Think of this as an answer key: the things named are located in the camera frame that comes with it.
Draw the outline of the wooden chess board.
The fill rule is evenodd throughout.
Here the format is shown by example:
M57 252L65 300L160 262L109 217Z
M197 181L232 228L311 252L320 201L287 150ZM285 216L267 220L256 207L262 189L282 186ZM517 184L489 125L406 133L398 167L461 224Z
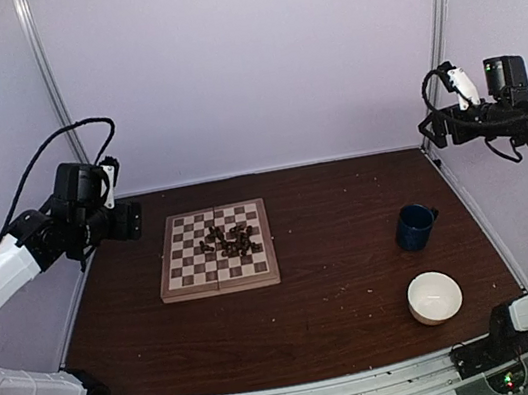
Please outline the wooden chess board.
M199 241L209 227L228 231L236 225L256 228L252 237L262 252L223 257L221 251L202 253ZM281 272L272 242L264 200L204 208L166 219L160 299L170 304L277 285Z

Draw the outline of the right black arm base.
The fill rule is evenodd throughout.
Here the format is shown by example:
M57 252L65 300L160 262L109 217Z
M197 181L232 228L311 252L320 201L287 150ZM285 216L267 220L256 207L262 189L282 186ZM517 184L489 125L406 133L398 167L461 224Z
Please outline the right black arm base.
M523 361L528 352L528 331L515 330L505 304L491 311L487 336L453 347L450 359L461 379L482 374L498 395L513 395L527 388Z

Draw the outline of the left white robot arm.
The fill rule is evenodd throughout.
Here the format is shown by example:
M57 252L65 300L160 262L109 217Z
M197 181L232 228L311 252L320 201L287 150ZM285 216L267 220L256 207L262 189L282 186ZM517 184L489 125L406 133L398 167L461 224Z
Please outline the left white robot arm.
M11 220L0 236L0 309L18 290L65 257L86 265L104 240L138 240L141 206L115 199L120 164L61 164L40 210ZM0 368L0 395L109 395L88 374Z

